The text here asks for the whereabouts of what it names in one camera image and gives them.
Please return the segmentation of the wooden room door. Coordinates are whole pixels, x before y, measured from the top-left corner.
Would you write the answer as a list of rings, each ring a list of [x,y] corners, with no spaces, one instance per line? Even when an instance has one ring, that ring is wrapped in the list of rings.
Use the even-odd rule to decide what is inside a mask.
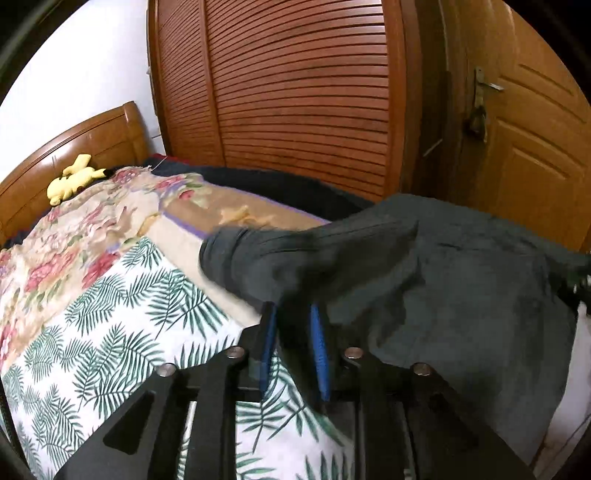
[[[504,1],[441,4],[459,128],[450,201],[522,225],[571,250],[590,249],[590,105],[550,45]],[[463,133],[474,69],[488,141]]]

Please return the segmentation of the floral and leaf bedspread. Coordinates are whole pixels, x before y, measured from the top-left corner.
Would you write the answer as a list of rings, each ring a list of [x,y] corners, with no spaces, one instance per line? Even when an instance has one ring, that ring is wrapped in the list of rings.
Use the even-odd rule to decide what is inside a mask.
[[[196,173],[126,167],[2,251],[2,384],[36,478],[53,478],[158,366],[204,363],[259,322],[201,272],[202,239],[224,224],[322,219]]]

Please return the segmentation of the brown louvred wardrobe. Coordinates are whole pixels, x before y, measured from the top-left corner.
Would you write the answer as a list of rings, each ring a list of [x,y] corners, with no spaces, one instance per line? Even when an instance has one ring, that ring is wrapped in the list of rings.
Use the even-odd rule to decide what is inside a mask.
[[[422,192],[441,92],[436,1],[151,1],[165,150],[294,173],[377,201]]]

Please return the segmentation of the yellow plush toy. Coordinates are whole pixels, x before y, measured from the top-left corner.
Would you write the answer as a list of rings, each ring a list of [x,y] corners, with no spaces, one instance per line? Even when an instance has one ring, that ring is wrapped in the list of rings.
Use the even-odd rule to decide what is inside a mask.
[[[90,154],[79,154],[74,163],[62,171],[60,177],[50,182],[46,196],[52,207],[70,199],[95,180],[106,178],[105,169],[94,169],[90,166],[90,160]]]

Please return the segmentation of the dark grey fleece garment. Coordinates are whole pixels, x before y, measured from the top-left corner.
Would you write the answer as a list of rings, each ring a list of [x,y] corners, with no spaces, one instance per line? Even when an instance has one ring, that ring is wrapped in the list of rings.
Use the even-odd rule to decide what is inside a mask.
[[[223,226],[200,247],[209,280],[263,312],[315,411],[308,315],[338,350],[431,365],[530,468],[565,393],[590,258],[508,221],[412,195],[304,230]]]

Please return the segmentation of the wooden bed headboard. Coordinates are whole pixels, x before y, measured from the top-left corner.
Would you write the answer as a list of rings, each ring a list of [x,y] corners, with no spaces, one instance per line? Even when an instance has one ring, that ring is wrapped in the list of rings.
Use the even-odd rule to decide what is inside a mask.
[[[147,134],[132,101],[93,116],[37,149],[1,182],[1,241],[32,229],[49,210],[49,183],[80,154],[96,169],[140,165],[150,156]]]

